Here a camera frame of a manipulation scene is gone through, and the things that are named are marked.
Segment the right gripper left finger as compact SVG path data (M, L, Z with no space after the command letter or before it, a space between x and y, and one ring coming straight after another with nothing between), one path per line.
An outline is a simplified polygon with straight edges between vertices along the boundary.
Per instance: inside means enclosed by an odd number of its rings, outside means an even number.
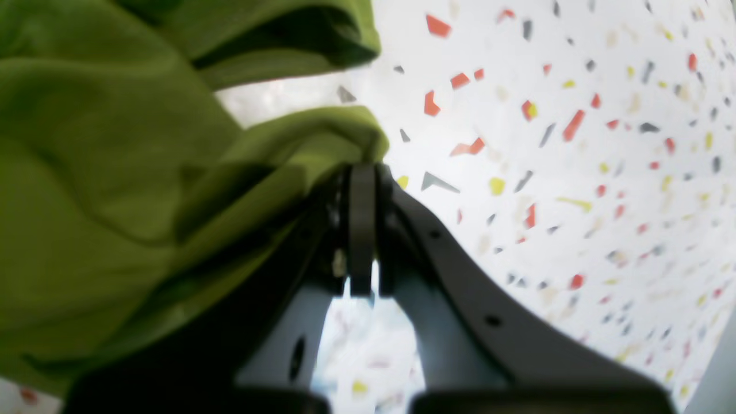
M308 199L305 216L257 271L163 340L87 375L65 413L329 413L311 377L341 281L348 168Z

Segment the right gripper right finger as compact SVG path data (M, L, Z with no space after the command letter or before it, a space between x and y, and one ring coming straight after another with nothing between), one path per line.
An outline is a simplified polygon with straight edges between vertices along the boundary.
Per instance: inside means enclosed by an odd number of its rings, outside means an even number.
M426 389L410 413L671 413L653 380L537 317L377 168L379 293L412 322Z

